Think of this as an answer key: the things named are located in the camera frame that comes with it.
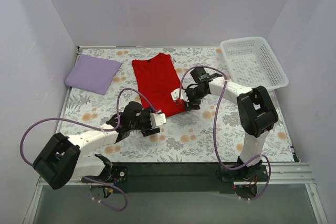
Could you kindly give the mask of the red t-shirt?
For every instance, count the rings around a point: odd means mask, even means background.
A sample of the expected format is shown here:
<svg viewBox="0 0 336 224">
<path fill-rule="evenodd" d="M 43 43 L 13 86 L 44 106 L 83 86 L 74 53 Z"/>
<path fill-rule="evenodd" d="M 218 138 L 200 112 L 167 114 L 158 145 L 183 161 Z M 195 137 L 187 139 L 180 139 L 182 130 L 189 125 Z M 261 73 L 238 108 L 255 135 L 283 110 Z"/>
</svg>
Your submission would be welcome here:
<svg viewBox="0 0 336 224">
<path fill-rule="evenodd" d="M 132 60 L 142 106 L 146 109 L 152 104 L 166 117 L 185 112 L 184 102 L 173 101 L 171 92 L 180 87 L 180 79 L 173 66 L 170 55 L 160 53 L 148 60 Z"/>
</svg>

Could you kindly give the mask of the white plastic basket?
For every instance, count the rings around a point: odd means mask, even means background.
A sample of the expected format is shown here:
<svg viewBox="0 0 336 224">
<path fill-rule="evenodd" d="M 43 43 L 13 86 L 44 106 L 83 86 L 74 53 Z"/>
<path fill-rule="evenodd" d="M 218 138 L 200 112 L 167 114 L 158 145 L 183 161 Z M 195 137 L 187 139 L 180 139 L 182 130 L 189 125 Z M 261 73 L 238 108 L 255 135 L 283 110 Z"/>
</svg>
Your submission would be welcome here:
<svg viewBox="0 0 336 224">
<path fill-rule="evenodd" d="M 224 40 L 220 44 L 232 80 L 268 91 L 285 87 L 289 80 L 273 50 L 262 37 Z"/>
</svg>

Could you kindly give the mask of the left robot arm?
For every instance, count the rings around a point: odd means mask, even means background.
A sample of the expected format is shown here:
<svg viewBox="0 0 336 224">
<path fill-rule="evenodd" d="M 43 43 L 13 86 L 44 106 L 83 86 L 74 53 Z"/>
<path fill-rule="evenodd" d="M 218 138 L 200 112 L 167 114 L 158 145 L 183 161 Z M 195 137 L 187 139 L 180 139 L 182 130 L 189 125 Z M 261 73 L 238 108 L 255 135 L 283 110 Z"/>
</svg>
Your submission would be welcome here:
<svg viewBox="0 0 336 224">
<path fill-rule="evenodd" d="M 160 132 L 166 116 L 138 102 L 129 102 L 98 130 L 65 136 L 54 134 L 33 162 L 33 169 L 52 189 L 59 189 L 71 179 L 107 182 L 112 178 L 112 161 L 94 151 L 127 138 L 132 131 L 143 136 Z"/>
</svg>

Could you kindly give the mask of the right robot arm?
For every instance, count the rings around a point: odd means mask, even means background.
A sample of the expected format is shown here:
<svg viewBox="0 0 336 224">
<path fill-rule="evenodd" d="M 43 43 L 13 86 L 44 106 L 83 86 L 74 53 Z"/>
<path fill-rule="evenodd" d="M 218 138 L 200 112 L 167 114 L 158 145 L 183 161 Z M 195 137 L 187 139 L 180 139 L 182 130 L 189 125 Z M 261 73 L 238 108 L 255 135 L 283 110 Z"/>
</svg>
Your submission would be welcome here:
<svg viewBox="0 0 336 224">
<path fill-rule="evenodd" d="M 242 86 L 227 79 L 226 75 L 215 69 L 213 74 L 206 72 L 207 66 L 188 69 L 194 83 L 187 88 L 178 89 L 178 99 L 184 101 L 187 111 L 200 109 L 201 100 L 207 95 L 216 95 L 219 100 L 226 99 L 238 108 L 239 121 L 245 131 L 243 150 L 234 167 L 225 165 L 217 146 L 216 127 L 213 127 L 213 143 L 217 160 L 227 175 L 248 181 L 256 177 L 265 155 L 263 146 L 269 132 L 278 122 L 278 113 L 263 86 L 256 88 Z"/>
</svg>

